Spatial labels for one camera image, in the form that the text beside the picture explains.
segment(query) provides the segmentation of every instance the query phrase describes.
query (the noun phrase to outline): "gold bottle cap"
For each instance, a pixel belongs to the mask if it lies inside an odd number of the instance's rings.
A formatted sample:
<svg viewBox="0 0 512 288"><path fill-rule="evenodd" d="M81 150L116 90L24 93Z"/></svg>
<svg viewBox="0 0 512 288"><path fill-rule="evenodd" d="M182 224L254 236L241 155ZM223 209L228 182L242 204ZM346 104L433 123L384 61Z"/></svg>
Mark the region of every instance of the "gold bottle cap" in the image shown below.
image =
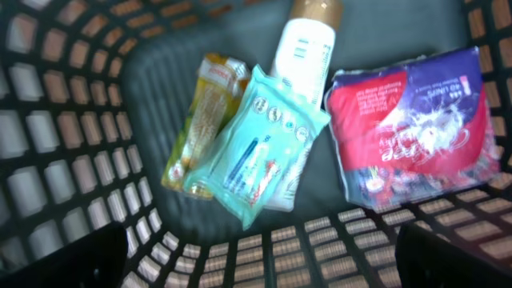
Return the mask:
<svg viewBox="0 0 512 288"><path fill-rule="evenodd" d="M307 18L327 24L338 30L342 20L341 0L295 0L290 19Z"/></svg>

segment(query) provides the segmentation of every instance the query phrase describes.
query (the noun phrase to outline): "light blue package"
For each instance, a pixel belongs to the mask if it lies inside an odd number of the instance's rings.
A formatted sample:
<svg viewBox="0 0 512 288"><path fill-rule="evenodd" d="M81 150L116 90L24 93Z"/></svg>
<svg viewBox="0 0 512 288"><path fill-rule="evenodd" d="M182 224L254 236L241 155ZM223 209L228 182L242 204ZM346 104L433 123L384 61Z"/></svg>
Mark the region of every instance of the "light blue package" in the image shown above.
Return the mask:
<svg viewBox="0 0 512 288"><path fill-rule="evenodd" d="M215 139L185 190L201 182L247 229L274 194L282 176L310 147L330 116L259 66L238 112Z"/></svg>

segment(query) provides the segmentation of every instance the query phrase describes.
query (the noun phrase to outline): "plastic packaging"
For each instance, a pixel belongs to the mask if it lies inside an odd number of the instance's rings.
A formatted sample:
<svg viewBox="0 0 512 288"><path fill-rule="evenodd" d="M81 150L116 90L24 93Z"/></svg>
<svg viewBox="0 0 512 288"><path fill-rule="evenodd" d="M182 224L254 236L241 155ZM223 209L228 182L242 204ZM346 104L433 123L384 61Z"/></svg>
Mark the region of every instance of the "plastic packaging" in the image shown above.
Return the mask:
<svg viewBox="0 0 512 288"><path fill-rule="evenodd" d="M201 183L250 227L283 174L316 139L330 117L256 66L233 120L185 180Z"/></svg>
<svg viewBox="0 0 512 288"><path fill-rule="evenodd" d="M322 105L336 30L342 18L339 0L297 0L281 41L270 76L280 78L316 109ZM310 148L305 149L281 180L266 209L292 211L298 183Z"/></svg>
<svg viewBox="0 0 512 288"><path fill-rule="evenodd" d="M350 202L397 205L476 186L499 172L478 48L343 71L325 101Z"/></svg>
<svg viewBox="0 0 512 288"><path fill-rule="evenodd" d="M183 192L186 173L198 164L205 148L236 114L249 78L245 63L218 54L205 56L185 127L162 176L164 187ZM195 197L212 198L201 186L194 185L185 191Z"/></svg>

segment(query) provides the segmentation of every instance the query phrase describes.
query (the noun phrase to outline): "shopping basket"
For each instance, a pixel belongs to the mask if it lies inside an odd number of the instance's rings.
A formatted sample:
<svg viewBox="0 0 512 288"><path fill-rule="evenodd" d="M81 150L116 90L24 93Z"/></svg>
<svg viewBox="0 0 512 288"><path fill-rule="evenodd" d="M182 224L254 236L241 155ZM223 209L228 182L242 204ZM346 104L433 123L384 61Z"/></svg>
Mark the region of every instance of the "shopping basket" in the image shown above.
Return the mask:
<svg viewBox="0 0 512 288"><path fill-rule="evenodd" d="M125 287L400 286L413 223L512 265L512 1L345 0L330 66L365 69L479 46L502 172L386 210L343 199L328 129L293 212L242 231L216 201L160 186L206 52L270 69L291 1L0 2L0 256L13 271L110 222Z"/></svg>

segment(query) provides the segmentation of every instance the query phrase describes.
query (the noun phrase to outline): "sanitary pad package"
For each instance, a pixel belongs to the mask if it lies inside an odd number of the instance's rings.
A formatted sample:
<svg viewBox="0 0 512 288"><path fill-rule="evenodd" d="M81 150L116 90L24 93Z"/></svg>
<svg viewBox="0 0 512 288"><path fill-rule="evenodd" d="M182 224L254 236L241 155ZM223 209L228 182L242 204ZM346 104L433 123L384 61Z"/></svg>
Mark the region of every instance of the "sanitary pad package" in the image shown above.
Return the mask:
<svg viewBox="0 0 512 288"><path fill-rule="evenodd" d="M338 72L325 102L350 202L392 206L476 186L499 172L478 48Z"/></svg>

